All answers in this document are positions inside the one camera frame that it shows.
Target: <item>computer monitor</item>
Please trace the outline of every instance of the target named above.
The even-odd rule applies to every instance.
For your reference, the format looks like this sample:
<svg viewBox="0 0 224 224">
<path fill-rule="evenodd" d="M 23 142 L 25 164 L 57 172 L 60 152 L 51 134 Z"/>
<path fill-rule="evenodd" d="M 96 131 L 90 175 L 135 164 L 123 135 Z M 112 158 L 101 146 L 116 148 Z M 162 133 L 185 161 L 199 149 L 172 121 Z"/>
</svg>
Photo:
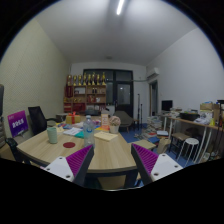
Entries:
<svg viewBox="0 0 224 224">
<path fill-rule="evenodd" d="M 28 130 L 25 110 L 10 114 L 8 116 L 8 122 L 13 138 Z"/>
<path fill-rule="evenodd" d="M 162 100 L 161 110 L 170 111 L 170 108 L 172 108 L 172 107 L 173 107 L 173 101 L 172 100 Z"/>
</svg>

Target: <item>box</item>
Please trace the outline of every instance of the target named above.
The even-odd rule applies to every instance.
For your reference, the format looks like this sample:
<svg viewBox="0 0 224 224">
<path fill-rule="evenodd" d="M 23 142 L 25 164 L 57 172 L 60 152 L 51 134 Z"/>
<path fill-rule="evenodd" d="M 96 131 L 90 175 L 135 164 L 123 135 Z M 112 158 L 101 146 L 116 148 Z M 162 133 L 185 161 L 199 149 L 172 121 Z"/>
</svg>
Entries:
<svg viewBox="0 0 224 224">
<path fill-rule="evenodd" d="M 66 116 L 66 124 L 75 124 L 75 123 L 80 123 L 81 122 L 81 117 L 80 115 L 67 115 Z"/>
<path fill-rule="evenodd" d="M 213 109 L 213 103 L 202 103 L 200 105 L 200 110 L 212 110 Z"/>
</svg>

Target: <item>ceiling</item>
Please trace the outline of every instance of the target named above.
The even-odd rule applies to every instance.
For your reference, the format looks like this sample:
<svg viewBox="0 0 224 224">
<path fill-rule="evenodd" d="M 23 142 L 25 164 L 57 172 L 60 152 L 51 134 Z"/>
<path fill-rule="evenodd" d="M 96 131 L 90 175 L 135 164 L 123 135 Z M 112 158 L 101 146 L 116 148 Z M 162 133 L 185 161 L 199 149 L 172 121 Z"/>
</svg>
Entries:
<svg viewBox="0 0 224 224">
<path fill-rule="evenodd" d="M 160 0 L 61 0 L 36 16 L 70 63 L 113 61 L 146 66 L 197 26 Z"/>
</svg>

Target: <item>fluorescent light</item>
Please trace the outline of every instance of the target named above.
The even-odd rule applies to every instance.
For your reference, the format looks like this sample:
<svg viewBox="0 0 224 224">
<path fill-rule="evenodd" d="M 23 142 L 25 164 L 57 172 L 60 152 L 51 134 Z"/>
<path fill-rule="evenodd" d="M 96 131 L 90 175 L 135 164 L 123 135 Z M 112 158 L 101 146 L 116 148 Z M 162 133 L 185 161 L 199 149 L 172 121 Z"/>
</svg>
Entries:
<svg viewBox="0 0 224 224">
<path fill-rule="evenodd" d="M 117 7 L 117 15 L 120 15 L 121 8 L 122 8 L 123 4 L 124 4 L 124 0 L 120 0 L 118 7 Z"/>
</svg>

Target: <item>air conditioner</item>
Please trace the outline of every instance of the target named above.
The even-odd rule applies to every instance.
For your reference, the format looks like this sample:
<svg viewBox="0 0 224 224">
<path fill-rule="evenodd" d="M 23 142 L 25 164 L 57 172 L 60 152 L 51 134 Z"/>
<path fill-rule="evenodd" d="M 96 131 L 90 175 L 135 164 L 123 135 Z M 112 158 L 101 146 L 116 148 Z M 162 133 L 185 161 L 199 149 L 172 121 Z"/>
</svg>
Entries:
<svg viewBox="0 0 224 224">
<path fill-rule="evenodd" d="M 159 75 L 158 68 L 153 68 L 151 70 L 149 70 L 147 68 L 147 70 L 146 70 L 146 79 L 147 80 L 152 79 L 152 78 L 155 78 L 157 75 Z"/>
</svg>

